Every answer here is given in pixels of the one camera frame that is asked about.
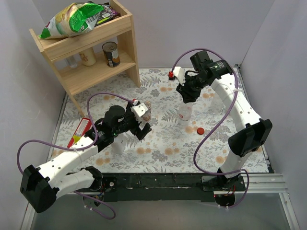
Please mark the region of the clear plastic bottle red label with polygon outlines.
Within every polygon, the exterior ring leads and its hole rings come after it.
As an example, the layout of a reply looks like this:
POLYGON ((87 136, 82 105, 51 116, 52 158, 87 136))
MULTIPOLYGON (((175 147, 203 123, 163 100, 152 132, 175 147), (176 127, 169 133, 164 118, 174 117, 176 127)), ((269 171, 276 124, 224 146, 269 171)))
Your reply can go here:
POLYGON ((193 103, 182 102, 178 110, 178 118, 180 125, 187 125, 190 121, 192 114, 193 103))

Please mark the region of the small glass bottle red rim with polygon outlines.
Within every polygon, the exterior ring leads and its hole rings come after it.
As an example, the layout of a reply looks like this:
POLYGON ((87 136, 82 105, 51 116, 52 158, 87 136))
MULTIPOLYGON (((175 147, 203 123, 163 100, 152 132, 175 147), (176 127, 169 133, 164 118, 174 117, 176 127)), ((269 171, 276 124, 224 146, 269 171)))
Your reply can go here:
POLYGON ((151 114, 151 103, 149 101, 145 101, 144 104, 148 108, 148 111, 143 115, 142 119, 145 122, 149 122, 151 120, 152 114, 151 114))

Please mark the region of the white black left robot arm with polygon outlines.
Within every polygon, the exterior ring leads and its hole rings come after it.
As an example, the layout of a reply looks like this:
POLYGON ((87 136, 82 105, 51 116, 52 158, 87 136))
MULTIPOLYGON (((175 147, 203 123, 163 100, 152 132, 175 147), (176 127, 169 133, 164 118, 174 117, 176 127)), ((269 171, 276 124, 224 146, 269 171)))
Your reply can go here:
POLYGON ((138 140, 144 139, 152 130, 148 123, 140 128, 143 117, 148 114, 149 109, 144 103, 128 103, 126 108, 111 106, 68 151, 38 167, 29 165, 25 168, 21 193, 35 211, 41 213, 70 192, 84 188, 93 192, 100 190, 103 175, 98 169, 88 166, 77 173, 72 173, 72 169, 113 142, 119 142, 125 132, 131 132, 138 140))

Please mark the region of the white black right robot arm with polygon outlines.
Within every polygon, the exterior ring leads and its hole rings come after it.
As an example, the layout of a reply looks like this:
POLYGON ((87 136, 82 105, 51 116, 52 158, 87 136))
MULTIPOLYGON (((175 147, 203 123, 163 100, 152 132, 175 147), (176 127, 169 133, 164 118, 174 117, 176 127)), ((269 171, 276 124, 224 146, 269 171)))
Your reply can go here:
POLYGON ((262 119, 238 88, 238 77, 233 68, 222 57, 218 61, 209 58, 210 50, 194 49, 190 57, 193 76, 174 64, 168 74, 170 80, 177 79, 176 91, 180 93, 183 103, 195 102, 203 88, 210 86, 220 97, 227 111, 222 120, 231 116, 236 133, 228 139, 229 153, 218 172, 211 173, 212 178, 203 182, 208 188, 230 189, 239 181, 243 165, 253 152, 262 146, 271 129, 269 119, 262 119))

